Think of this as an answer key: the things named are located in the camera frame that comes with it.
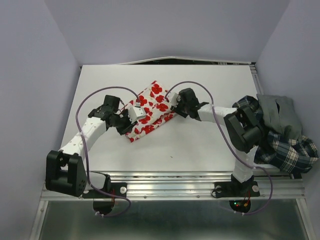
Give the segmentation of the red poppy floral skirt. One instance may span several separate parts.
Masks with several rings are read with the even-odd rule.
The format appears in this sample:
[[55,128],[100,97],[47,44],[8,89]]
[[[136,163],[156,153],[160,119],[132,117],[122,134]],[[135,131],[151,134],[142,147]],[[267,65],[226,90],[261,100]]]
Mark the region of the red poppy floral skirt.
[[155,80],[138,94],[140,106],[146,116],[138,120],[131,132],[125,134],[130,142],[150,134],[176,116],[165,99],[167,92],[168,90]]

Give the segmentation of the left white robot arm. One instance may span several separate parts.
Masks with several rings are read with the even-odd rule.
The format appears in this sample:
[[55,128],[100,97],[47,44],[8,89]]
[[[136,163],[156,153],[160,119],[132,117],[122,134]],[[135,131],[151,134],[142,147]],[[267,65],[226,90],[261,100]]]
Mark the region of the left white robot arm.
[[48,153],[47,190],[79,197],[93,189],[88,181],[86,156],[89,150],[109,128],[116,128],[120,135],[125,135],[146,115],[139,103],[119,110],[120,102],[120,98],[106,95],[103,104],[88,114],[78,133],[65,146]]

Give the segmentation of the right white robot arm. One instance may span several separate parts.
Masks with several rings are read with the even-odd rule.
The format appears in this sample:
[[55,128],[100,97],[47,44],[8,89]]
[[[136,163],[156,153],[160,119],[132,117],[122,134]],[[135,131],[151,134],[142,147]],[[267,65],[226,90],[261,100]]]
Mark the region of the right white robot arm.
[[248,153],[261,143],[266,135],[262,125],[257,121],[249,107],[218,107],[213,103],[199,102],[191,88],[185,88],[179,93],[168,93],[165,96],[170,109],[184,117],[200,122],[210,122],[217,125],[222,137],[236,160],[231,175],[231,192],[242,195],[248,190],[248,181],[253,179],[254,161]]

